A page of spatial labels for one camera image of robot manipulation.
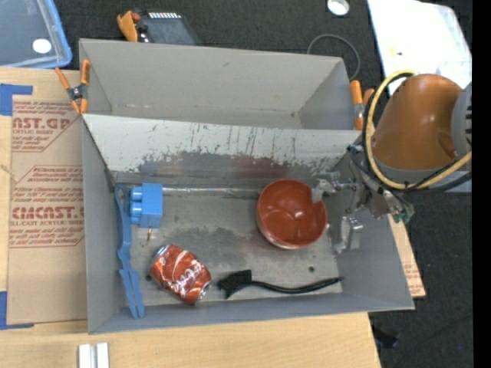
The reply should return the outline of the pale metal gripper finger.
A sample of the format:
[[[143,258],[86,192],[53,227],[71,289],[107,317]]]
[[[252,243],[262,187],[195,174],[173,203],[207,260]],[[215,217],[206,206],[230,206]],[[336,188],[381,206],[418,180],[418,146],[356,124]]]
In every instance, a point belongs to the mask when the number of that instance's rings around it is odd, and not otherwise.
[[[341,181],[339,172],[330,172],[326,177],[317,179],[314,186],[311,188],[311,201],[313,203],[320,202],[324,195],[332,196],[343,190],[356,192],[361,188],[359,182],[352,179]]]
[[[337,254],[345,251],[358,250],[361,247],[361,238],[364,226],[353,215],[342,216],[338,223],[338,239],[333,244]]]

